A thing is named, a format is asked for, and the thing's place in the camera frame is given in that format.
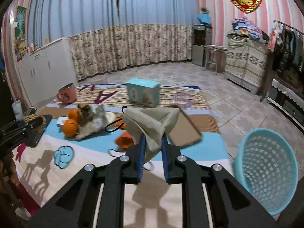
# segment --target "pink mug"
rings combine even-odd
[[[64,104],[71,104],[76,99],[76,90],[73,83],[67,84],[66,86],[59,89],[57,98]]]

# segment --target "metal bolt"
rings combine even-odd
[[[85,165],[85,170],[86,171],[92,171],[94,169],[94,165],[93,164],[86,164]]]
[[[215,164],[215,165],[213,165],[213,169],[216,171],[220,171],[223,169],[223,167],[220,164]]]
[[[187,157],[184,156],[184,155],[179,155],[179,156],[177,157],[177,160],[180,161],[180,162],[184,162],[184,161],[186,161],[186,159],[187,159]]]
[[[129,158],[128,155],[122,155],[122,156],[120,157],[120,160],[121,160],[122,162],[127,162],[129,159],[130,159],[130,158]]]

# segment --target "pink wall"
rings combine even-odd
[[[262,0],[256,11],[246,15],[230,0],[196,0],[198,12],[200,7],[210,10],[213,26],[214,45],[227,45],[226,34],[230,31],[231,20],[247,16],[265,33],[269,34],[273,20],[279,20],[304,32],[304,17],[294,0]]]
[[[14,51],[15,29],[10,25],[10,19],[16,20],[17,6],[27,8],[27,18],[25,26],[27,28],[28,14],[31,0],[14,0],[2,19],[2,34],[1,34],[1,50],[3,52],[4,62],[6,66],[6,78],[14,100],[21,100],[24,107],[28,106],[27,101],[22,95],[21,83],[18,78],[17,60]]]

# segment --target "beige cloth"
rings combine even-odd
[[[261,87],[267,67],[266,45],[259,41],[228,35],[225,72]]]
[[[192,31],[185,25],[141,24],[72,36],[70,52],[77,79],[142,64],[189,60]]]
[[[126,130],[133,137],[135,144],[139,142],[142,133],[146,136],[147,147],[145,162],[157,155],[162,146],[164,133],[169,134],[174,128],[180,110],[178,108],[156,107],[135,109],[128,107],[125,110],[123,122]]]

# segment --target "teal box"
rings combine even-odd
[[[149,107],[159,103],[159,83],[143,79],[131,79],[126,82],[130,101]]]

